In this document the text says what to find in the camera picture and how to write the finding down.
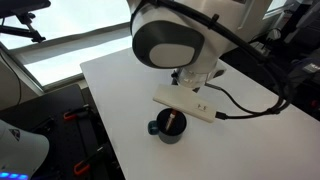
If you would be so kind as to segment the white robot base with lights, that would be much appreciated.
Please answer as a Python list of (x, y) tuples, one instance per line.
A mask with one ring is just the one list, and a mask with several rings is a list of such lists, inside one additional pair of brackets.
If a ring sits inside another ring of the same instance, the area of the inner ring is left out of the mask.
[(31, 180), (49, 153), (49, 141), (0, 120), (0, 180)]

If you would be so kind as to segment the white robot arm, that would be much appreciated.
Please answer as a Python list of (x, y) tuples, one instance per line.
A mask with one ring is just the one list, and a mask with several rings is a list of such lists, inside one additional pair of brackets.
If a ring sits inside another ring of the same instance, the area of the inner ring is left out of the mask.
[(245, 0), (126, 0), (132, 50), (144, 65), (175, 69), (176, 82), (196, 89), (220, 76), (219, 58), (233, 43), (259, 64), (266, 58), (236, 35)]

